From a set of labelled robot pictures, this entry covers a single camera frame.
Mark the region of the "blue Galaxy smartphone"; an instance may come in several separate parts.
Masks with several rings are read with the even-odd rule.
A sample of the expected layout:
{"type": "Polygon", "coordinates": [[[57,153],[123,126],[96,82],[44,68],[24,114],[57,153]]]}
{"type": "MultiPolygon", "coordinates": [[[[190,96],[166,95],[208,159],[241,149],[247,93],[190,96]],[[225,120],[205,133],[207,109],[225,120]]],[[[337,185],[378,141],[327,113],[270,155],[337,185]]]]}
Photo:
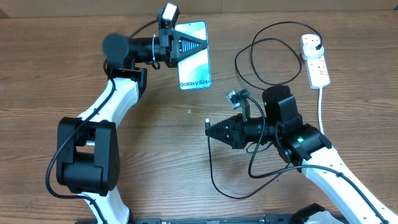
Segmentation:
{"type": "MultiPolygon", "coordinates": [[[[205,21],[187,22],[175,26],[181,33],[202,39],[208,43],[205,21]]],[[[178,79],[181,90],[198,90],[211,87],[211,68],[208,47],[178,63],[178,79]]]]}

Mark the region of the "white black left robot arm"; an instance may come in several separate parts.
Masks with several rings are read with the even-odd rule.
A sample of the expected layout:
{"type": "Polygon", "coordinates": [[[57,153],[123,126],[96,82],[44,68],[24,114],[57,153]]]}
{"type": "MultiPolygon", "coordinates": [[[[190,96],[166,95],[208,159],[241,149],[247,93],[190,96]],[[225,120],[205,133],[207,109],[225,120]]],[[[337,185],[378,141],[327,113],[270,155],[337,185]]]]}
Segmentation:
{"type": "Polygon", "coordinates": [[[132,223],[117,188],[118,126],[146,90],[148,65],[176,68],[181,90],[211,86],[207,27],[203,21],[188,22],[141,38],[113,33],[104,38],[103,53],[108,84],[85,112],[61,119],[47,170],[56,173],[70,198],[88,204],[96,223],[132,223]]]}

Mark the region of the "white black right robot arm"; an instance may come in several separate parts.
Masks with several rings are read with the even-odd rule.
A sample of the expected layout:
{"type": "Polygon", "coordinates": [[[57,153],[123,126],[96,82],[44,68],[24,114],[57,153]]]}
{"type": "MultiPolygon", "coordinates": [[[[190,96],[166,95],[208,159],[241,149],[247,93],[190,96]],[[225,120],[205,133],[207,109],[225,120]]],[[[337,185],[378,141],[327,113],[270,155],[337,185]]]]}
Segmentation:
{"type": "Polygon", "coordinates": [[[264,90],[262,106],[247,90],[232,91],[226,97],[234,109],[242,108],[242,113],[214,125],[206,121],[206,136],[233,149],[242,149],[250,142],[257,147],[270,142],[287,163],[287,167],[264,175],[249,172],[250,178],[297,170],[327,195],[348,223],[397,223],[397,215],[350,171],[331,141],[316,127],[303,123],[288,86],[264,90]],[[250,103],[255,103],[260,117],[250,116],[250,103]]]}

